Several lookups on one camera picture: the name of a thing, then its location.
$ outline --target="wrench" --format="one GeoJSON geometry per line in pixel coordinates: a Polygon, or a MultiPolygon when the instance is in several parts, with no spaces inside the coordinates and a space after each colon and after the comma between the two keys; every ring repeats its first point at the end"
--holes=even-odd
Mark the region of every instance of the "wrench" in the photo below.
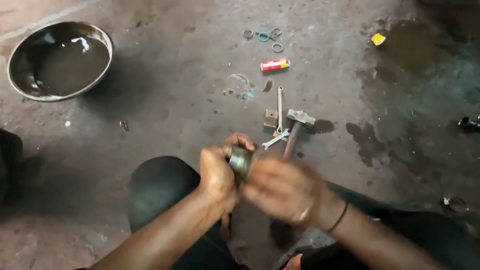
{"type": "Polygon", "coordinates": [[[275,137],[273,138],[271,141],[269,141],[268,143],[262,143],[262,146],[265,147],[265,150],[267,150],[272,144],[274,144],[275,142],[281,140],[283,137],[286,137],[288,135],[290,135],[290,132],[289,131],[289,128],[286,128],[282,134],[280,134],[280,136],[278,137],[275,137]]]}
{"type": "Polygon", "coordinates": [[[282,134],[283,132],[283,127],[282,127],[282,91],[283,87],[279,86],[278,87],[278,128],[276,129],[276,132],[278,134],[282,134]]]}

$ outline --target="black wristband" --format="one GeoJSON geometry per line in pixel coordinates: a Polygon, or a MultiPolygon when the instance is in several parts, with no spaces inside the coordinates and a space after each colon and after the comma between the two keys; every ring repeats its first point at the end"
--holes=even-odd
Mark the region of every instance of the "black wristband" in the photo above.
{"type": "Polygon", "coordinates": [[[328,229],[327,231],[325,231],[325,233],[331,233],[331,232],[340,224],[340,222],[342,221],[343,217],[345,216],[345,213],[347,212],[347,208],[348,208],[348,202],[345,203],[345,208],[343,208],[343,212],[342,212],[342,214],[340,215],[340,217],[338,218],[338,220],[336,221],[335,225],[333,225],[330,229],[328,229]]]}

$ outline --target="dark trousers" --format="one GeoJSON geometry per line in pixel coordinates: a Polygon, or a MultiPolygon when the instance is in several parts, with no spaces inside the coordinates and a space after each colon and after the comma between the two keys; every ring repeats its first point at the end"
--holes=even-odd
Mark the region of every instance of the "dark trousers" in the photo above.
{"type": "MultiPolygon", "coordinates": [[[[128,218],[131,232],[135,233],[167,211],[193,191],[199,183],[200,175],[176,157],[158,157],[141,164],[133,172],[128,185],[128,218]]],[[[381,218],[386,226],[429,251],[436,260],[450,269],[478,269],[480,266],[478,246],[463,228],[449,218],[429,212],[395,210],[333,183],[330,183],[330,188],[364,213],[381,218]]],[[[220,236],[220,224],[220,221],[215,223],[180,257],[172,269],[242,269],[220,236]]],[[[304,252],[309,255],[302,257],[303,269],[318,269],[316,265],[322,265],[323,259],[320,261],[318,259],[325,258],[325,251],[318,249],[304,252]]]]}

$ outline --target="concrete floor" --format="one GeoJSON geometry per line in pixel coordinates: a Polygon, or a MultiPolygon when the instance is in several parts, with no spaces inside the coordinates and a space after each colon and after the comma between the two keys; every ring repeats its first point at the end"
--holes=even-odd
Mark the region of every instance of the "concrete floor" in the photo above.
{"type": "MultiPolygon", "coordinates": [[[[270,140],[263,116],[278,86],[284,108],[322,120],[296,155],[328,180],[409,208],[461,196],[475,211],[480,135],[454,122],[479,112],[479,14],[413,0],[3,2],[0,70],[22,37],[55,20],[102,27],[116,59],[97,88],[59,103],[24,100],[0,75],[0,125],[27,158],[20,196],[1,209],[0,269],[90,266],[129,236],[125,186],[140,163],[176,155],[198,169],[202,147],[235,131],[270,140]],[[242,36],[275,27],[280,54],[242,36]],[[368,42],[377,31],[385,46],[368,42]],[[289,69],[261,73],[260,62],[282,57],[289,69]],[[273,90],[262,92],[268,78],[273,90]]],[[[252,205],[240,203],[232,230],[253,270],[282,253],[252,205]]]]}

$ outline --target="metal ring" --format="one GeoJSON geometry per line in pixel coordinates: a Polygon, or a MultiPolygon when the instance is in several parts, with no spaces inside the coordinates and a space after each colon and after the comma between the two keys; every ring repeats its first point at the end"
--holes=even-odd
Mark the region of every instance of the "metal ring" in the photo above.
{"type": "Polygon", "coordinates": [[[252,37],[253,32],[251,30],[245,30],[245,31],[243,31],[243,36],[244,37],[252,37]]]}
{"type": "Polygon", "coordinates": [[[274,28],[272,31],[270,31],[270,35],[275,38],[281,34],[282,34],[282,30],[280,30],[280,28],[274,28]]]}
{"type": "Polygon", "coordinates": [[[280,44],[280,43],[274,43],[274,44],[272,45],[272,50],[273,50],[274,52],[276,52],[276,53],[282,52],[282,51],[283,51],[283,45],[280,44]],[[275,46],[280,46],[280,50],[275,50],[275,46]]]}
{"type": "Polygon", "coordinates": [[[270,37],[270,36],[269,36],[268,33],[265,32],[265,31],[262,31],[262,32],[258,33],[258,39],[259,39],[261,42],[267,42],[269,37],[270,37]],[[263,34],[263,35],[266,35],[267,37],[266,37],[265,39],[262,39],[262,38],[260,37],[262,34],[263,34]]]}

